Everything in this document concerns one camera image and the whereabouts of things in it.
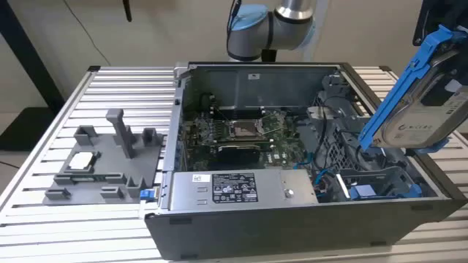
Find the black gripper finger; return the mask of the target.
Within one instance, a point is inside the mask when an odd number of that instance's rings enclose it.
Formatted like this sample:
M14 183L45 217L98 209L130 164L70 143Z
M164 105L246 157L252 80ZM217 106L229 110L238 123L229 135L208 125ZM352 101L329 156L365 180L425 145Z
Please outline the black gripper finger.
M462 85L456 79L444 79L437 82L421 99L424 106L442 106L446 100Z

